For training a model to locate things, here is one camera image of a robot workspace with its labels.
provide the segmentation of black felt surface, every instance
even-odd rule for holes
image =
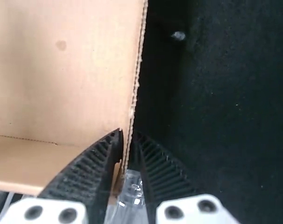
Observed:
[[[240,222],[283,224],[283,0],[150,0],[149,14],[188,40],[149,17],[135,128]]]

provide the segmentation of cardboard edge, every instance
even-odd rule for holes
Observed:
[[[138,48],[138,54],[137,54],[137,60],[136,60],[136,69],[135,69],[135,78],[134,78],[134,88],[133,88],[133,94],[132,94],[132,101],[130,110],[132,112],[129,122],[129,131],[128,131],[128,137],[127,137],[127,145],[125,147],[125,154],[123,155],[123,164],[122,164],[122,173],[124,174],[128,167],[128,161],[129,161],[129,153],[130,153],[130,144],[132,140],[132,134],[133,134],[133,124],[134,124],[134,114],[135,114],[135,107],[137,102],[137,91],[139,87],[139,74],[141,70],[141,63],[142,63],[142,49],[143,49],[143,42],[145,38],[145,31],[146,31],[146,18],[147,18],[147,11],[148,11],[148,0],[143,0],[143,10],[142,10],[142,16],[141,16],[141,23],[140,23],[140,39],[139,39],[139,48]]]

